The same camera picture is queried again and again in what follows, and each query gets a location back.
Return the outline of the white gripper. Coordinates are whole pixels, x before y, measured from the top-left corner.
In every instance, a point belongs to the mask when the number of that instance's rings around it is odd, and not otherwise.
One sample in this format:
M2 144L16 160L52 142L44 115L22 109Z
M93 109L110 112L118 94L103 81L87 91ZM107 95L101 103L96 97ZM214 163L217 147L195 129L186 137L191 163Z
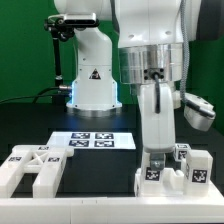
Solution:
M142 85L138 103L141 114L142 142L145 152L150 154L150 168L162 171L166 156L175 146L175 121L172 92L167 83L159 85L160 112L156 112L156 90L154 84Z

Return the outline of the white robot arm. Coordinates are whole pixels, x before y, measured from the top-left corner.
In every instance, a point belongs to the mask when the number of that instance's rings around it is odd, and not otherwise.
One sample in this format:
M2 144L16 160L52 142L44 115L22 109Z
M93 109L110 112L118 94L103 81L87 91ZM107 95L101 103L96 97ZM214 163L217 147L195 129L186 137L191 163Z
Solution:
M198 130L216 113L203 98L186 92L189 43L196 39L202 0L54 0L59 39L78 40L77 78L67 109L84 116L121 107L112 78L112 46L99 30L103 20L118 34L121 82L137 96L141 115L141 169L160 171L175 148L174 108Z

